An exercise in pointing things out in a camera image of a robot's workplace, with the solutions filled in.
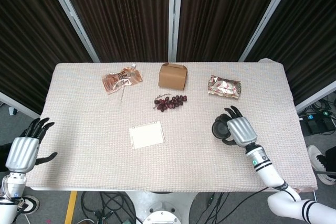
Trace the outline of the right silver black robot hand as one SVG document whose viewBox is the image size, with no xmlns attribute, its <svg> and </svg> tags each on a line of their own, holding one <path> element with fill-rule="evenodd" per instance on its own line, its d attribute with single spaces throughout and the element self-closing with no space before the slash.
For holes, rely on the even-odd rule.
<svg viewBox="0 0 336 224">
<path fill-rule="evenodd" d="M 247 118 L 233 105 L 224 110 L 227 113 L 226 125 L 235 144 L 239 147 L 255 144 L 257 141 L 257 134 Z"/>
</svg>

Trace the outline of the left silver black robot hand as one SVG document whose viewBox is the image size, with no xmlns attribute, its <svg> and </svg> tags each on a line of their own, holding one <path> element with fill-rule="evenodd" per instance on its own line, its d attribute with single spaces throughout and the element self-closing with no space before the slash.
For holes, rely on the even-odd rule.
<svg viewBox="0 0 336 224">
<path fill-rule="evenodd" d="M 16 137 L 8 151 L 5 167 L 12 173 L 29 173 L 35 166 L 52 161 L 57 152 L 38 158 L 40 144 L 48 129 L 55 123 L 49 118 L 34 119 L 23 133 Z"/>
</svg>

